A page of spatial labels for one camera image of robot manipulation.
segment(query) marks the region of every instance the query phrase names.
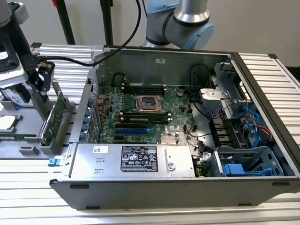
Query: power cable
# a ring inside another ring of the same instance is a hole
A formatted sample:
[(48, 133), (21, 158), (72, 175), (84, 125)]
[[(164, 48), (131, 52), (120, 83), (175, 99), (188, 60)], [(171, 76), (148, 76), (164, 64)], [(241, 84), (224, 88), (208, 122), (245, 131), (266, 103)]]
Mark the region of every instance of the power cable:
[(103, 57), (100, 60), (95, 61), (93, 63), (85, 63), (85, 62), (81, 62), (81, 61), (74, 60), (72, 58), (64, 57), (64, 56), (40, 56), (39, 57), (40, 61), (64, 60), (64, 61), (69, 61), (69, 62), (77, 63), (77, 64), (82, 65), (84, 67), (93, 67), (93, 66), (98, 65), (101, 62), (109, 59), (110, 57), (112, 57), (113, 55), (115, 55), (116, 53), (118, 53), (119, 51), (121, 51), (121, 49), (125, 48), (125, 46), (132, 40), (132, 38), (136, 34), (136, 31), (137, 31), (137, 29), (138, 29), (138, 27), (140, 25), (140, 22), (141, 22), (142, 10), (141, 10), (141, 4), (140, 4), (139, 0), (135, 0), (135, 1), (136, 1), (137, 8), (138, 8), (138, 18), (137, 18), (137, 22), (136, 22), (136, 26), (135, 26), (134, 31), (132, 32), (132, 34), (130, 35), (130, 37), (128, 38), (128, 40), (126, 42), (124, 42), (124, 44), (122, 44), (119, 48), (117, 48), (116, 50), (112, 51), (111, 53), (107, 54), (105, 57)]

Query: white label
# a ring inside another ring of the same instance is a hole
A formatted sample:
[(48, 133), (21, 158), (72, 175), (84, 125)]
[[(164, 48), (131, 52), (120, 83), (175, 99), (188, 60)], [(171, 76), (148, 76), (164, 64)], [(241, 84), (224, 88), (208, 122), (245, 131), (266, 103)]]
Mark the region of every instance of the white label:
[(148, 121), (147, 118), (130, 118), (130, 121)]
[(157, 63), (157, 64), (165, 64), (165, 59), (156, 59), (155, 63)]
[(108, 153), (108, 146), (94, 146), (93, 153)]

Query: blue latch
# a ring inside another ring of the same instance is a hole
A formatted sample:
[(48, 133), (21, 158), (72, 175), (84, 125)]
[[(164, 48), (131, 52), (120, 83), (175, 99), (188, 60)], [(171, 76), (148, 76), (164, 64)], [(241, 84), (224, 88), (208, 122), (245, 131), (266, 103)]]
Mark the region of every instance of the blue latch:
[(48, 161), (48, 166), (60, 166), (59, 158), (50, 158)]
[(226, 176), (272, 176), (271, 168), (266, 168), (261, 171), (244, 171), (242, 164), (226, 164), (223, 166), (223, 171)]

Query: wire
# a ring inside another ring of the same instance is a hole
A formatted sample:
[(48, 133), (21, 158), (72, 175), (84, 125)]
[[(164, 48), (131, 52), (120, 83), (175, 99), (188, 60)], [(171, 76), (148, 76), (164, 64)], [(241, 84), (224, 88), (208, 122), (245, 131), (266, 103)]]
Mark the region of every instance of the wire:
[[(246, 110), (246, 112), (249, 112), (250, 114), (253, 114), (257, 117), (257, 121), (258, 121), (258, 125), (261, 123), (261, 117), (259, 114), (257, 114), (256, 112), (254, 112), (252, 109), (249, 109), (249, 108), (246, 108), (246, 107), (243, 107), (243, 110)], [(259, 142), (259, 136), (260, 136), (260, 129), (257, 129), (257, 135), (256, 135), (256, 139), (255, 139), (255, 142), (254, 144), (252, 145), (252, 149), (256, 148), (257, 147), (257, 144)]]
[(146, 10), (146, 6), (145, 6), (145, 1), (144, 0), (142, 0), (142, 6), (144, 7), (145, 15), (146, 15), (146, 18), (148, 19), (148, 14), (147, 14), (147, 10)]
[(100, 100), (100, 102), (101, 102), (101, 105), (103, 106), (103, 109), (104, 109), (104, 104), (103, 104), (103, 102), (102, 102), (102, 99), (101, 99), (101, 98), (99, 98), (99, 96), (98, 96), (98, 95), (96, 95), (94, 92), (92, 92), (92, 91), (91, 91), (91, 93), (92, 93), (94, 96), (96, 96), (96, 98), (97, 98), (98, 100)]
[(207, 73), (208, 73), (208, 80), (207, 80), (207, 83), (206, 83), (206, 86), (205, 87), (207, 87), (207, 85), (209, 84), (209, 82), (210, 82), (210, 70), (207, 68), (207, 66), (206, 65), (204, 65), (204, 64), (202, 64), (202, 63), (197, 63), (197, 64), (194, 64), (190, 69), (189, 69), (189, 71), (188, 71), (188, 77), (189, 77), (189, 87), (190, 87), (190, 89), (192, 89), (192, 71), (193, 71), (193, 69), (196, 67), (196, 66), (203, 66), (206, 70), (207, 70)]
[(219, 115), (219, 118), (221, 118), (225, 112), (225, 109), (227, 109), (229, 106), (233, 105), (235, 102), (231, 102), (228, 106), (226, 106), (221, 112), (220, 112), (220, 115)]
[(64, 57), (64, 56), (40, 56), (39, 57), (40, 61), (46, 61), (46, 60), (65, 60), (65, 61), (77, 63), (77, 64), (85, 66), (85, 67), (93, 67), (93, 66), (98, 65), (101, 62), (109, 59), (114, 54), (116, 54), (119, 51), (121, 51), (121, 49), (123, 49), (132, 40), (132, 38), (136, 34), (136, 31), (137, 31), (137, 29), (138, 29), (138, 27), (140, 25), (140, 22), (141, 22), (142, 10), (141, 10), (141, 4), (140, 4), (139, 0), (135, 0), (135, 1), (136, 1), (137, 8), (138, 8), (138, 18), (137, 18), (137, 22), (136, 22), (136, 26), (135, 26), (134, 31), (132, 32), (132, 34), (130, 35), (130, 37), (128, 38), (128, 40), (126, 42), (124, 42), (124, 44), (122, 44), (119, 48), (117, 48), (116, 50), (112, 51), (111, 53), (107, 54), (105, 57), (103, 57), (100, 60), (95, 61), (93, 63), (85, 63), (85, 62), (81, 62), (81, 61), (74, 60), (72, 58)]
[(117, 75), (122, 75), (125, 78), (125, 74), (123, 72), (117, 72), (112, 76), (112, 86), (114, 86), (114, 79)]
[(270, 135), (270, 138), (271, 138), (271, 139), (273, 138), (272, 132), (271, 132), (269, 129), (267, 129), (266, 127), (261, 126), (261, 125), (255, 125), (255, 127), (256, 127), (256, 128), (260, 128), (260, 129), (262, 129), (263, 131), (267, 132), (267, 134)]
[(196, 104), (195, 104), (195, 94), (193, 94), (193, 104), (194, 104), (195, 108), (198, 110), (199, 113), (201, 113), (201, 114), (202, 114), (203, 116), (205, 116), (208, 120), (210, 120), (210, 118), (209, 118), (205, 113), (203, 113), (203, 112), (198, 108), (198, 106), (196, 106)]
[(190, 135), (191, 137), (204, 137), (204, 136), (207, 136), (207, 135), (211, 135), (211, 133), (208, 133), (208, 134), (204, 134), (204, 135), (201, 135), (201, 136), (195, 136), (195, 135), (192, 135), (191, 134), (191, 129), (196, 126), (196, 124), (194, 124), (193, 126), (191, 126), (191, 128), (187, 131), (187, 134)]

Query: green circuit board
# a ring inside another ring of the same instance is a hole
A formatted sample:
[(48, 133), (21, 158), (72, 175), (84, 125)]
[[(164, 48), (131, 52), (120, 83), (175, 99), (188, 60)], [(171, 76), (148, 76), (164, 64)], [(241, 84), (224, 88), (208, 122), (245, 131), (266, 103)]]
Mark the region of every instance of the green circuit board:
[(184, 89), (180, 87), (167, 87), (167, 91), (164, 96), (159, 96), (161, 101), (161, 109), (166, 113), (171, 113), (172, 121), (167, 124), (147, 124), (143, 122), (143, 125), (147, 126), (149, 132), (146, 135), (121, 135), (122, 140), (115, 140), (116, 124), (120, 124), (120, 111), (123, 111), (126, 107), (124, 102), (127, 102), (129, 106), (128, 110), (132, 112), (135, 107), (135, 100), (137, 96), (135, 95), (124, 95), (119, 88), (113, 88), (111, 86), (102, 86), (99, 89), (100, 95), (106, 95), (108, 99), (102, 102), (102, 107), (104, 109), (110, 109), (112, 107), (112, 112), (106, 115), (105, 110), (100, 114), (101, 120), (101, 133), (100, 133), (100, 143), (145, 143), (145, 144), (157, 144), (159, 139), (164, 136), (174, 137), (176, 135), (178, 139), (178, 146), (193, 146), (196, 144), (196, 140), (186, 140), (187, 134), (183, 132), (183, 126), (186, 125), (188, 128), (194, 124), (193, 114), (188, 112), (188, 94), (183, 94), (179, 97), (177, 93), (184, 93)]

